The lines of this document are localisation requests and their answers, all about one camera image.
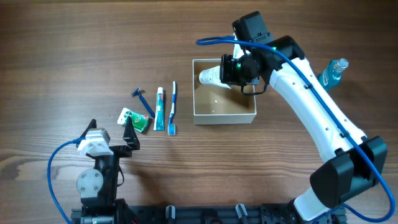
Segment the green packet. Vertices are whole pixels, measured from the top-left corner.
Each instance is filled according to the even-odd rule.
[[[119,116],[118,124],[121,126],[126,125],[127,117],[130,116],[134,129],[140,133],[144,133],[149,125],[149,117],[146,115],[138,114],[127,108],[123,108],[122,113]]]

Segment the open box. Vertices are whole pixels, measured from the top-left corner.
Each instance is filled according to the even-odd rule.
[[[243,124],[251,123],[257,114],[256,97],[244,96],[240,86],[232,89],[199,82],[201,71],[220,65],[221,59],[194,59],[193,72],[193,121],[195,124]],[[245,93],[254,93],[251,85]]]

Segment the cable clip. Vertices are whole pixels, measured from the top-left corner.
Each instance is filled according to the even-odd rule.
[[[307,89],[311,89],[311,88],[313,88],[313,85],[310,83],[308,86],[307,85],[304,85],[304,88],[307,90]]]
[[[345,133],[345,134],[340,133],[340,136],[341,136],[342,138],[348,137],[348,136],[349,136],[349,132],[347,132],[347,133]]]

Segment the toothpaste tube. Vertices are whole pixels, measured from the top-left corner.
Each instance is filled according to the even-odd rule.
[[[164,131],[164,103],[163,88],[158,87],[156,94],[156,115],[155,115],[155,131]]]
[[[140,133],[144,133],[149,127],[150,118],[146,115],[135,113],[127,108],[123,108],[122,113],[119,116],[118,124],[121,126],[126,125],[127,117],[130,116],[134,129]]]
[[[224,84],[220,80],[220,66],[209,68],[201,71],[199,74],[199,82],[203,85],[216,85],[219,87],[232,89],[230,85]]]

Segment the water bottle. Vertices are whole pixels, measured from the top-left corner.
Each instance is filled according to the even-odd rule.
[[[344,58],[332,60],[325,71],[318,75],[318,81],[321,86],[329,91],[333,86],[339,84],[343,71],[348,67],[348,61]]]

